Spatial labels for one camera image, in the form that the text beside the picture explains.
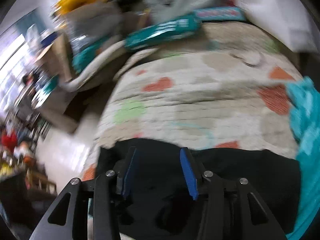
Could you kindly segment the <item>black pants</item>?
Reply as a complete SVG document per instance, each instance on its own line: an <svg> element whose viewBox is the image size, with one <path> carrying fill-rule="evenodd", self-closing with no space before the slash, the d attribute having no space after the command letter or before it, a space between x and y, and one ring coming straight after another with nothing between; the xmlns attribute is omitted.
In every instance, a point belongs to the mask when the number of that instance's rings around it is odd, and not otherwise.
<svg viewBox="0 0 320 240"><path fill-rule="evenodd" d="M201 151L134 138L101 148L112 222L134 239L285 239L300 200L296 160L269 150Z"/></svg>

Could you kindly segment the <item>teal folded cloth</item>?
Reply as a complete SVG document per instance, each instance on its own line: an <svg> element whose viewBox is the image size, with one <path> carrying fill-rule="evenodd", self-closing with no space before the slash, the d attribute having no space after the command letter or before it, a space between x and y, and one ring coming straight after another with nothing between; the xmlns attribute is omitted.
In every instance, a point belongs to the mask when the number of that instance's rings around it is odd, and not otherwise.
<svg viewBox="0 0 320 240"><path fill-rule="evenodd" d="M77 75L103 51L103 45L107 40L100 40L73 56L72 67Z"/></svg>

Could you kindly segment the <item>quilted heart pattern bedspread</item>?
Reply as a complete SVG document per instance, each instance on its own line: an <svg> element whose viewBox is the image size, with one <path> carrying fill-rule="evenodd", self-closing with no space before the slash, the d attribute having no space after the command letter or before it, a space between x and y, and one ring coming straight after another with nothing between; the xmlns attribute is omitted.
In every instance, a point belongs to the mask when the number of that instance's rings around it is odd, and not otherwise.
<svg viewBox="0 0 320 240"><path fill-rule="evenodd" d="M285 86L301 79L298 60L240 22L205 23L192 37L134 53L114 77L82 178L94 177L101 147L132 138L294 158Z"/></svg>

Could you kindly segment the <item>white paper shopping bag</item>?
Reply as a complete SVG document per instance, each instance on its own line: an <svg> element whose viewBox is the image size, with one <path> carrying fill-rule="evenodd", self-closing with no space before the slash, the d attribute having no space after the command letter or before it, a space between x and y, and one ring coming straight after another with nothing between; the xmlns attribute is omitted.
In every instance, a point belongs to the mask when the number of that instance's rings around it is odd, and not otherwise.
<svg viewBox="0 0 320 240"><path fill-rule="evenodd" d="M229 0L253 24L295 53L315 53L319 31L300 0Z"/></svg>

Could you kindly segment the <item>teal fleece blanket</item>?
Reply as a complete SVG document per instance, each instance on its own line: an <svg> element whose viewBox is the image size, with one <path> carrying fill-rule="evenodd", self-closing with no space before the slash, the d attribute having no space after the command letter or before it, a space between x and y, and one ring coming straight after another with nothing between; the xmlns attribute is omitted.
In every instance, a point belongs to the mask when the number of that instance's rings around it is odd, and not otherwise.
<svg viewBox="0 0 320 240"><path fill-rule="evenodd" d="M298 143L295 159L300 164L301 189L298 215L288 239L301 239L319 211L319 92L306 76L286 84L292 106L289 123Z"/></svg>

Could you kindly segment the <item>light blue shapes toy box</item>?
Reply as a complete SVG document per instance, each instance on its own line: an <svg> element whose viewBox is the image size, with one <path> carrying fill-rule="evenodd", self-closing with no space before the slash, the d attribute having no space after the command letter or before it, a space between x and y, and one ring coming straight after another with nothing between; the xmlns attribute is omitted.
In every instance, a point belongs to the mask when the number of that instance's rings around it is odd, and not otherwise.
<svg viewBox="0 0 320 240"><path fill-rule="evenodd" d="M213 7L194 10L201 21L246 21L242 10L238 7Z"/></svg>

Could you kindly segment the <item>cream quilted cushion pad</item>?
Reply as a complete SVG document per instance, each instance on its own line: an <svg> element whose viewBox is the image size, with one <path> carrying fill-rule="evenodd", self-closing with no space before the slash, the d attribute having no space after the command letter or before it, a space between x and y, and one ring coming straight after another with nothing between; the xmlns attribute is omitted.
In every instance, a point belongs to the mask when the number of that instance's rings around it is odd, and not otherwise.
<svg viewBox="0 0 320 240"><path fill-rule="evenodd" d="M91 80L93 80L95 77L98 77L98 73L107 67L109 63L120 58L126 53L124 44L124 40L114 43L96 56L77 78L69 82L59 81L59 87L69 93L81 90L81 88L88 84Z"/></svg>

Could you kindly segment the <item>teal deli paper pack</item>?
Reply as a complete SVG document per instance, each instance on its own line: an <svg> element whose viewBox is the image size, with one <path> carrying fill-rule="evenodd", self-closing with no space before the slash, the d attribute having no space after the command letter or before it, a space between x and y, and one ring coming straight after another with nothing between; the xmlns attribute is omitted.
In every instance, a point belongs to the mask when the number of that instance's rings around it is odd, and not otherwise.
<svg viewBox="0 0 320 240"><path fill-rule="evenodd" d="M200 26L201 21L194 14L184 15L131 33L125 39L124 46L127 50L134 51L179 40L194 35Z"/></svg>

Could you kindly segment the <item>clear plastic bag of clothes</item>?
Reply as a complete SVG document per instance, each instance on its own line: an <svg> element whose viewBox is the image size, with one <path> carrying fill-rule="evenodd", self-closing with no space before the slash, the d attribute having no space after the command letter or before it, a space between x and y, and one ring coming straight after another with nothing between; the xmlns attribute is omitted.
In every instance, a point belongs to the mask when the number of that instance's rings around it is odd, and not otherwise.
<svg viewBox="0 0 320 240"><path fill-rule="evenodd" d="M67 35L75 50L81 50L113 33L122 14L113 2L94 2L65 14Z"/></svg>

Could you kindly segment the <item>brown cardboard box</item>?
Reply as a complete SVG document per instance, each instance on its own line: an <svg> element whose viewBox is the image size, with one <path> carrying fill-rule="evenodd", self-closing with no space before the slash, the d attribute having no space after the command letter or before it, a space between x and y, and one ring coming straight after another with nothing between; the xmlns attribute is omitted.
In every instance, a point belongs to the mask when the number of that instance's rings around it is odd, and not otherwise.
<svg viewBox="0 0 320 240"><path fill-rule="evenodd" d="M57 75L62 82L68 82L73 78L69 52L70 44L65 33L62 33L39 53L35 63L49 76Z"/></svg>

